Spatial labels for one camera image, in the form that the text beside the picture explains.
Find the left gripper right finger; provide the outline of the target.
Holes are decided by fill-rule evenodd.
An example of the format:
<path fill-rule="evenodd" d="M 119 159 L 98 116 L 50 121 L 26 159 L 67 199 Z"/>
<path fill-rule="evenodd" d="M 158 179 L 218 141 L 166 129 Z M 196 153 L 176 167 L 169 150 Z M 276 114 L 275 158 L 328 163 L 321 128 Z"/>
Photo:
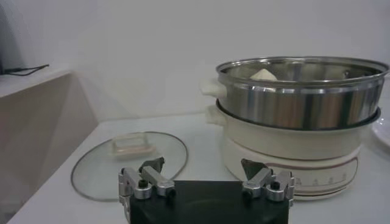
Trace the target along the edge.
<path fill-rule="evenodd" d="M 245 203 L 265 197 L 269 201 L 287 201 L 291 208 L 294 203 L 295 178 L 292 172 L 283 170 L 274 173 L 274 170 L 261 162 L 242 159 L 241 165 L 247 181 L 242 182 L 242 196 Z"/>

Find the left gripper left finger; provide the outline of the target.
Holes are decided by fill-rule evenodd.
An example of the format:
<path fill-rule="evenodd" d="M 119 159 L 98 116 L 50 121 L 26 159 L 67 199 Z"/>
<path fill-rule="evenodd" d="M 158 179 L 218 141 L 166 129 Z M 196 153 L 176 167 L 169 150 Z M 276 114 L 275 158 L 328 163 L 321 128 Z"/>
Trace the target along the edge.
<path fill-rule="evenodd" d="M 119 202 L 124 209 L 124 215 L 128 223 L 131 222 L 131 199 L 148 200 L 152 197 L 153 190 L 163 198 L 176 195 L 175 183 L 161 175 L 165 163 L 163 157 L 148 160 L 135 170 L 131 167 L 122 168 L 118 174 Z"/>

